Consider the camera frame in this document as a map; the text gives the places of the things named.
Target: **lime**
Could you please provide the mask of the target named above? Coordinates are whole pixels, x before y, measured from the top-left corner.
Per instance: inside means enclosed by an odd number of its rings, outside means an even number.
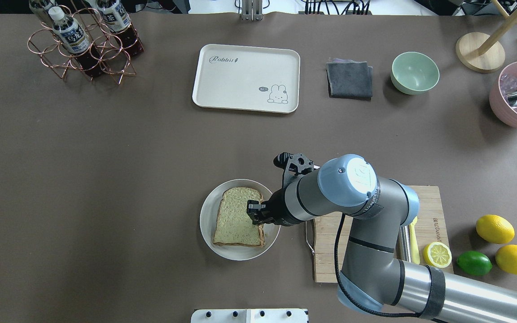
[[[435,241],[424,248],[424,261],[438,268],[446,268],[452,263],[452,253],[447,245]]]
[[[478,251],[466,251],[458,256],[456,260],[458,266],[472,276],[482,276],[488,274],[492,269],[492,263],[486,255]]]
[[[517,245],[509,244],[498,249],[496,264],[505,272],[517,275]]]
[[[496,214],[486,214],[476,221],[476,232],[489,243],[504,244],[512,241],[513,226]]]

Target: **mint green bowl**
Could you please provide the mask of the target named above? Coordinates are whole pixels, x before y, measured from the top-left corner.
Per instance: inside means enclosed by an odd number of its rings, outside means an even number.
[[[390,79],[405,94],[422,94],[438,84],[440,71],[436,63],[423,53],[406,52],[392,62]]]

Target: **folded towel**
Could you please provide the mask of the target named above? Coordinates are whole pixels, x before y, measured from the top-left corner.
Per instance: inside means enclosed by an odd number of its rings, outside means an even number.
[[[372,98],[372,66],[367,62],[334,59],[326,67],[332,98]]]

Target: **wooden cutting board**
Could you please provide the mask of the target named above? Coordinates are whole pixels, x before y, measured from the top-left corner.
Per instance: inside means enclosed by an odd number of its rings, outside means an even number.
[[[440,241],[450,247],[440,190],[437,186],[410,186],[420,199],[418,222],[415,226],[420,264],[424,265],[422,250],[433,242]],[[334,275],[334,241],[340,223],[341,213],[334,212],[314,219],[314,281],[318,283],[336,283]],[[346,250],[346,242],[351,229],[352,218],[346,217],[342,227],[338,245],[338,267],[342,268],[342,260]],[[452,265],[443,269],[454,273]]]

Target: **toast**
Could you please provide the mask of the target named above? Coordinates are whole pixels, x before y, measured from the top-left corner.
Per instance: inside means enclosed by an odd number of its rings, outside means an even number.
[[[213,244],[264,247],[263,226],[253,225],[246,214],[248,200],[262,202],[263,196],[253,188],[230,188],[223,193]]]

